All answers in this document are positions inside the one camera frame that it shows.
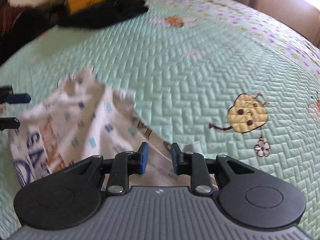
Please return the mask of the black folded garment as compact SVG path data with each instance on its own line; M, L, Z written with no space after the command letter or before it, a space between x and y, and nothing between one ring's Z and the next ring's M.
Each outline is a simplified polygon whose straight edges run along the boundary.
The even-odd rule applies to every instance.
M64 28L102 29L148 12L144 0L105 0L61 18Z

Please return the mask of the white letter-print shirt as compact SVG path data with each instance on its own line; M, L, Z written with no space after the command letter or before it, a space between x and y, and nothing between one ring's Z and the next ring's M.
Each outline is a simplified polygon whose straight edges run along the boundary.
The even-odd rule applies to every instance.
M25 186L93 155L112 159L149 146L146 172L131 185L188 186L174 174L171 144L146 126L135 111L134 92L112 89L92 68L62 77L46 100L20 114L19 129L8 133L18 181Z

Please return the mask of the green quilted bee bedspread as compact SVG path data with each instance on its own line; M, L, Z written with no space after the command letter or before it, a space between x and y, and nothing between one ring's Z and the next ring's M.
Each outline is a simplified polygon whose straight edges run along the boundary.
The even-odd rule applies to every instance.
M148 12L100 30L55 27L1 66L1 85L29 93L20 114L83 68L134 92L141 120L170 144L229 155L304 193L303 230L319 239L319 50L287 26L231 0L146 0ZM1 133L1 236L20 224L22 187Z

